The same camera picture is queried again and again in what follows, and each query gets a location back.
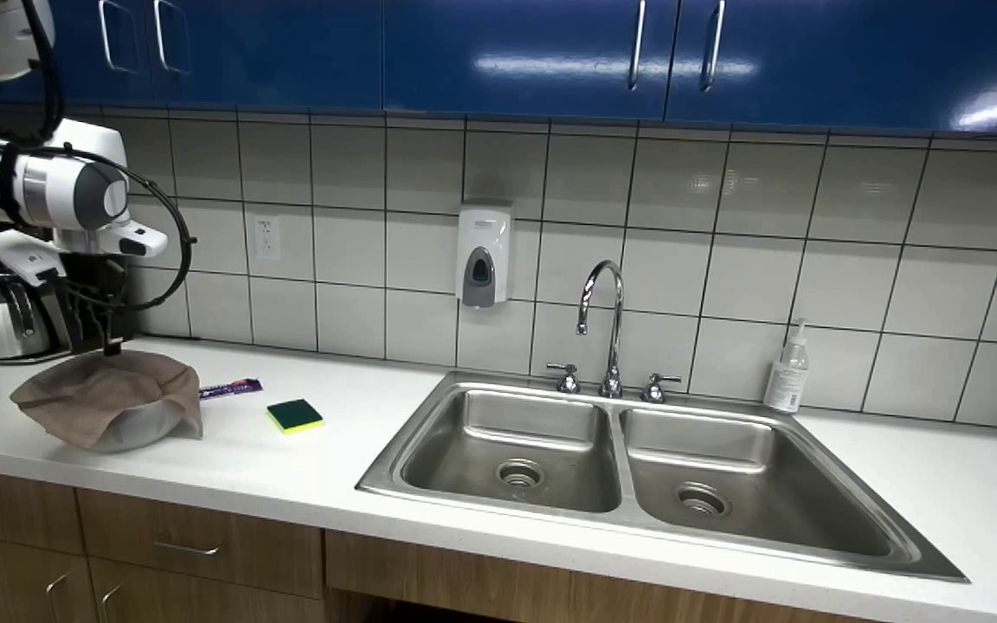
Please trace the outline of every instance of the soap bottle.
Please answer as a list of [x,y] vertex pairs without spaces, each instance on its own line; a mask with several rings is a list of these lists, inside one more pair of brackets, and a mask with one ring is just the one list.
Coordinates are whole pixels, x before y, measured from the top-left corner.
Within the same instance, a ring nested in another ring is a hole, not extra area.
[[799,411],[806,390],[806,322],[797,322],[772,360],[765,404],[777,411]]

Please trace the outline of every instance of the faucet handle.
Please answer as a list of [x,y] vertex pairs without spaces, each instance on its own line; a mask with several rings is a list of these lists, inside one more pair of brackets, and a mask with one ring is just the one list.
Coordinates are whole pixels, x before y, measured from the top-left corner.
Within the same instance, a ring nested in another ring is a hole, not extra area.
[[566,396],[579,396],[581,388],[579,388],[579,377],[575,377],[575,364],[566,364],[566,368],[556,368],[556,364],[549,364],[547,370],[562,370],[566,377],[556,380],[556,390],[566,390]]
[[651,374],[647,388],[641,390],[641,402],[666,402],[666,388],[661,388],[666,380],[683,383],[683,377]]

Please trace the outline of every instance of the faucet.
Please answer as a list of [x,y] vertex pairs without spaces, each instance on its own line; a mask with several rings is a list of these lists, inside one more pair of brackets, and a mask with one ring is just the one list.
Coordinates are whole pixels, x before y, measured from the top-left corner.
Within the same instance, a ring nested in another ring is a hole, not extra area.
[[608,328],[608,360],[605,360],[605,377],[599,383],[599,396],[621,398],[622,396],[622,377],[616,370],[616,336],[622,328],[622,269],[612,260],[597,263],[590,280],[581,283],[575,332],[579,336],[590,332],[592,293],[597,293],[597,283],[599,283],[601,269],[612,274],[616,305],[612,305],[612,328]]

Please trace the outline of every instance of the double sink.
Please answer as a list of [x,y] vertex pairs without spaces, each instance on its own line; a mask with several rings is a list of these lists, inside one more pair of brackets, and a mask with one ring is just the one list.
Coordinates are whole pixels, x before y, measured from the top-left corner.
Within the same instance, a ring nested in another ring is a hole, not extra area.
[[966,583],[802,425],[765,411],[450,374],[360,487]]

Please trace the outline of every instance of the cabinet door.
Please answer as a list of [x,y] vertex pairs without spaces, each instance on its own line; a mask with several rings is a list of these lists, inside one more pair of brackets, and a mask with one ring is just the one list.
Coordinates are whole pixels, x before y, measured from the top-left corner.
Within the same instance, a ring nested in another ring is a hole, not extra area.
[[997,0],[688,0],[671,121],[997,131]]
[[547,623],[834,623],[837,617],[674,593],[556,567],[325,534],[328,589],[495,621]]
[[317,623],[310,600],[92,562],[105,623]]
[[380,14],[354,0],[92,0],[100,109],[379,112]]
[[91,623],[82,557],[0,545],[0,623]]
[[387,112],[658,121],[671,28],[674,0],[392,0]]
[[73,487],[0,479],[0,540],[82,554]]
[[323,597],[323,534],[308,527],[79,492],[92,557]]

